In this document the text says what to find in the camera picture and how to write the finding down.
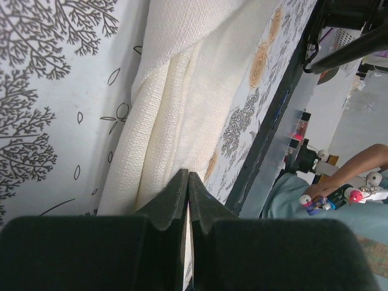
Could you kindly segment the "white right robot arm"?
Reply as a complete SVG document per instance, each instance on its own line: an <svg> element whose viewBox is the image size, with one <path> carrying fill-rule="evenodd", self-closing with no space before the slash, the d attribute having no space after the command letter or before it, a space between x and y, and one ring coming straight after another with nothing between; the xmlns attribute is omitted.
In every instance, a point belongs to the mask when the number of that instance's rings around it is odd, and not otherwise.
<svg viewBox="0 0 388 291"><path fill-rule="evenodd" d="M325 1L318 28L360 30L361 36L323 59L312 63L319 52L318 37L312 35L312 56L304 62L306 73L320 74L372 53L387 49L387 1Z"/></svg>

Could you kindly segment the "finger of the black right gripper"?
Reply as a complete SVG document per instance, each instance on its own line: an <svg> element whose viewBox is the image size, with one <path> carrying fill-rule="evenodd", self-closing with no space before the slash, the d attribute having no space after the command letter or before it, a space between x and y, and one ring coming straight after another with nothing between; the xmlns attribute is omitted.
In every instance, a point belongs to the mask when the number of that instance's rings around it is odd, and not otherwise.
<svg viewBox="0 0 388 291"><path fill-rule="evenodd" d="M387 50L387 24L348 43L339 50L313 63L304 71L317 75L382 50Z"/></svg>

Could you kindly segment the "white cloth napkin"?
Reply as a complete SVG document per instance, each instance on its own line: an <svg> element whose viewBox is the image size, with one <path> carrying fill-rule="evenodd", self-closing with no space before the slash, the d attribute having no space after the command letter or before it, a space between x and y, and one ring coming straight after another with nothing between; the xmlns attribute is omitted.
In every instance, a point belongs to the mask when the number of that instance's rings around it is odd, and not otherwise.
<svg viewBox="0 0 388 291"><path fill-rule="evenodd" d="M98 215L148 203L179 169L206 172L276 1L151 1L127 117Z"/></svg>

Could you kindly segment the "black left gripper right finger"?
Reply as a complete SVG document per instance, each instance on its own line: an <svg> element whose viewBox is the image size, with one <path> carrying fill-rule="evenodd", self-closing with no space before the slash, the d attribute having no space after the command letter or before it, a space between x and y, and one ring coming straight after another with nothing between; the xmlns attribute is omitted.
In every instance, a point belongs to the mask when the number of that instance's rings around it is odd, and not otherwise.
<svg viewBox="0 0 388 291"><path fill-rule="evenodd" d="M189 174L194 290L378 290L351 230L332 219L241 219Z"/></svg>

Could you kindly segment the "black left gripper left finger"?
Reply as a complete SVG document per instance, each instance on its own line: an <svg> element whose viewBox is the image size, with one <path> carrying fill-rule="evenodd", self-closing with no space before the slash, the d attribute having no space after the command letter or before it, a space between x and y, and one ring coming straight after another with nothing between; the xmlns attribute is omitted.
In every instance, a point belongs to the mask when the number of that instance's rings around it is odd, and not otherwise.
<svg viewBox="0 0 388 291"><path fill-rule="evenodd" d="M180 170L128 216L25 216L1 231L2 290L182 290L187 183Z"/></svg>

